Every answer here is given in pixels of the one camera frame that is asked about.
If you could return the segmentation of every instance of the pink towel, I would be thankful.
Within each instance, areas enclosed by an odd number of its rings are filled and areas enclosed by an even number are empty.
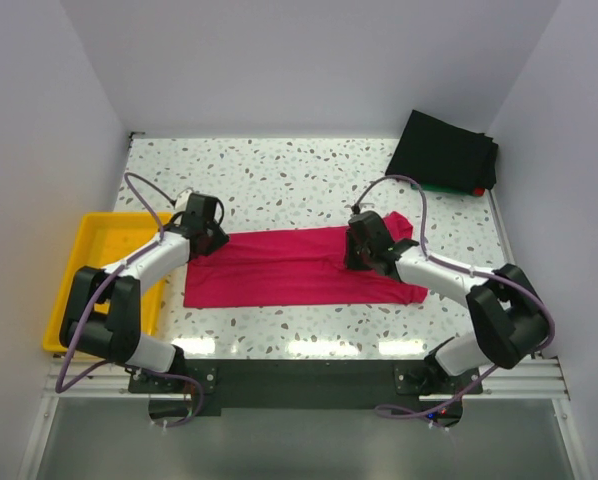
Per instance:
[[[386,226],[397,240],[412,225],[393,212]],[[230,242],[188,264],[185,307],[256,307],[339,303],[423,302],[428,291],[344,266],[347,227],[230,234]]]

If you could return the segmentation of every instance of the yellow tray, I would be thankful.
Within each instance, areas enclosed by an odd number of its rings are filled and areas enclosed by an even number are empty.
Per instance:
[[[167,222],[170,217],[170,213],[159,213],[162,222]],[[66,351],[59,343],[59,330],[77,270],[85,265],[97,268],[116,262],[141,247],[156,232],[157,226],[149,213],[89,213],[83,217],[43,337],[44,350],[52,353]],[[141,298],[141,331],[148,335],[154,334],[157,327],[164,285],[165,279],[153,285]],[[96,305],[95,310],[105,313],[108,306]]]

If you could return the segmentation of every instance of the black cloth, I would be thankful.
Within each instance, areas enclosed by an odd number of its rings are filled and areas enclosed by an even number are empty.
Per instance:
[[[473,193],[492,188],[499,146],[473,133],[413,110],[386,175],[407,175],[419,183]]]

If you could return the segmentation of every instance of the speckled white surface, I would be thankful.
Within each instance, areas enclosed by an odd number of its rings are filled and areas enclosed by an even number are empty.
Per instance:
[[[344,225],[347,208],[382,176],[397,140],[382,139],[135,139],[128,170],[169,194],[186,187],[226,206],[226,232]],[[160,210],[157,193],[139,185]],[[384,182],[366,197],[381,215],[397,210],[418,235],[417,192]],[[486,197],[428,194],[432,251],[474,265],[501,266],[504,255]],[[116,211],[140,203],[122,185]],[[188,357],[421,358],[470,330],[467,310],[436,292],[423,304],[183,307],[185,267],[167,280],[157,335]]]

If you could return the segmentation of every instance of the white enclosure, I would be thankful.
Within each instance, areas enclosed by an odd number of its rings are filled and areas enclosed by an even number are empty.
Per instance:
[[[397,138],[413,108],[500,144],[511,248],[556,318],[598,478],[598,0],[0,2],[0,478],[80,217],[113,207],[130,132]]]

